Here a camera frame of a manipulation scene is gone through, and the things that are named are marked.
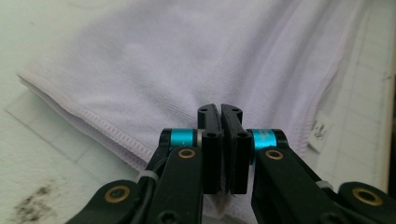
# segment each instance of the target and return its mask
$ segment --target black cable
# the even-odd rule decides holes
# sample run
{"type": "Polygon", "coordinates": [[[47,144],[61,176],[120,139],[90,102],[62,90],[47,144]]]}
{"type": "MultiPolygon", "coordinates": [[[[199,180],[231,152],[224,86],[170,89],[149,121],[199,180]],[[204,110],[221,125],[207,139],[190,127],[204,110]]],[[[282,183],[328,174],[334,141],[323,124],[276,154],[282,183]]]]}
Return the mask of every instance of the black cable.
{"type": "Polygon", "coordinates": [[[140,224],[146,218],[147,211],[149,210],[149,204],[152,200],[155,191],[155,181],[153,179],[149,179],[146,187],[146,191],[143,197],[142,205],[137,209],[134,213],[134,217],[131,220],[130,224],[140,224]]]}
{"type": "MultiPolygon", "coordinates": [[[[155,166],[152,168],[152,172],[154,172],[158,175],[158,172],[165,166],[166,161],[167,161],[167,158],[164,158],[164,159],[158,161],[157,164],[155,164],[155,166]]],[[[133,216],[130,224],[143,223],[143,221],[146,219],[146,215],[149,210],[149,205],[150,205],[152,198],[154,196],[155,187],[156,187],[155,180],[150,177],[147,177],[147,176],[143,176],[142,178],[147,178],[147,183],[144,186],[145,193],[144,193],[144,197],[143,197],[143,202],[142,202],[141,206],[134,213],[134,216],[133,216]]]]}

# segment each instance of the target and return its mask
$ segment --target stain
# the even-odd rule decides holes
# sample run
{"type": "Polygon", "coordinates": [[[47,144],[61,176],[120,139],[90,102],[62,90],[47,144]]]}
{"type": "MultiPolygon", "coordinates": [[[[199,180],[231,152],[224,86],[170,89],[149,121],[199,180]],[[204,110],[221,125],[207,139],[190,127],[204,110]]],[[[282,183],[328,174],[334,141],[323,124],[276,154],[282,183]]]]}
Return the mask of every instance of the stain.
{"type": "Polygon", "coordinates": [[[57,216],[55,211],[49,206],[55,189],[55,182],[50,180],[14,207],[15,215],[10,221],[17,224],[34,224],[41,223],[48,217],[57,216]]]}

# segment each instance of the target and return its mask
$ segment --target white towel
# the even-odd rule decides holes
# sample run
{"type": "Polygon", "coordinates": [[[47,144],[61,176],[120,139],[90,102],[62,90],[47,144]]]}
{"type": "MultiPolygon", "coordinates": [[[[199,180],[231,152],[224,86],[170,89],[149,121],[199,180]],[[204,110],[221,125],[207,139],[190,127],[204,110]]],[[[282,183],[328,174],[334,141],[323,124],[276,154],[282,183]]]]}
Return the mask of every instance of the white towel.
{"type": "MultiPolygon", "coordinates": [[[[245,128],[279,128],[302,155],[322,93],[363,0],[136,0],[20,72],[69,122],[142,170],[163,128],[195,128],[196,110],[229,104],[245,128]]],[[[247,195],[205,212],[255,218],[247,195]]]]}

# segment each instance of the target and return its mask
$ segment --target fabric fold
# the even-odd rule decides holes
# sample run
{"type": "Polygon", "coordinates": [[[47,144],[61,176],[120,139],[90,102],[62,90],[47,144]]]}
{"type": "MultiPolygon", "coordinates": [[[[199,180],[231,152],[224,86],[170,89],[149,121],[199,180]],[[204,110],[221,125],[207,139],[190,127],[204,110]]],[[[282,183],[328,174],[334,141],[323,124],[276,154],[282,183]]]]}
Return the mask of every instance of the fabric fold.
{"type": "MultiPolygon", "coordinates": [[[[33,61],[22,82],[61,116],[142,170],[163,128],[235,105],[245,128],[282,129],[303,155],[322,93],[364,0],[132,1],[33,61]]],[[[247,195],[205,212],[255,223],[247,195]]]]}

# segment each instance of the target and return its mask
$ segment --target white cloth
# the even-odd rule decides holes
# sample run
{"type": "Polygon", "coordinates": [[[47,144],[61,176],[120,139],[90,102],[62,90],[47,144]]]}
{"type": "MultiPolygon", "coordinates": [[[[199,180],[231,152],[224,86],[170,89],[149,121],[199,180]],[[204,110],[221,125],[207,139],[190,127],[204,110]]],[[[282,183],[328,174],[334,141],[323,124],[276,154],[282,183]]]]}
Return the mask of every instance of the white cloth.
{"type": "MultiPolygon", "coordinates": [[[[245,128],[279,128],[300,155],[363,0],[137,0],[20,72],[72,124],[142,170],[163,128],[229,104],[245,128]]],[[[205,212],[254,223],[247,195],[205,212]]]]}

